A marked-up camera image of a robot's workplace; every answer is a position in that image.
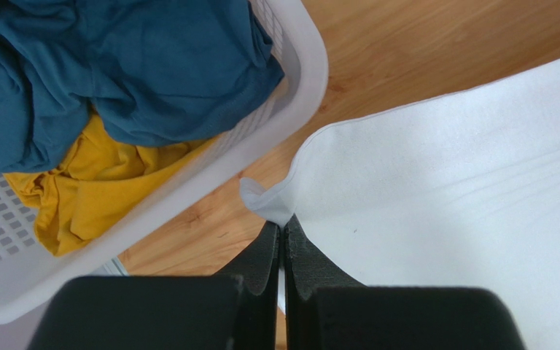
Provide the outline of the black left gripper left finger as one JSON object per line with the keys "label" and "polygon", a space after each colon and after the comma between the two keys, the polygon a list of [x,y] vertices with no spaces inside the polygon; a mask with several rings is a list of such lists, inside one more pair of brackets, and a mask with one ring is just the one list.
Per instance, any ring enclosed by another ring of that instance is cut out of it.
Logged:
{"label": "black left gripper left finger", "polygon": [[30,349],[273,349],[279,227],[210,276],[86,276],[51,300]]}

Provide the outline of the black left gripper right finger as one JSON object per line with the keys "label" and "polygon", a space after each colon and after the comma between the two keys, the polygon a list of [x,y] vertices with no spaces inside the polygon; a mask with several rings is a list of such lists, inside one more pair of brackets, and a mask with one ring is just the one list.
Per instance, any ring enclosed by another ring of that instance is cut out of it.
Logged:
{"label": "black left gripper right finger", "polygon": [[333,263],[296,217],[282,231],[289,349],[522,349],[486,289],[369,287]]}

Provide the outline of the white t-shirt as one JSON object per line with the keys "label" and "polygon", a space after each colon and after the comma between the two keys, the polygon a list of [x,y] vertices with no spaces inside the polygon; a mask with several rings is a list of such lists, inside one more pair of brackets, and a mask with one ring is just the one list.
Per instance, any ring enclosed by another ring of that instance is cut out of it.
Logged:
{"label": "white t-shirt", "polygon": [[325,126],[240,194],[363,284],[489,289],[528,349],[560,349],[560,59]]}

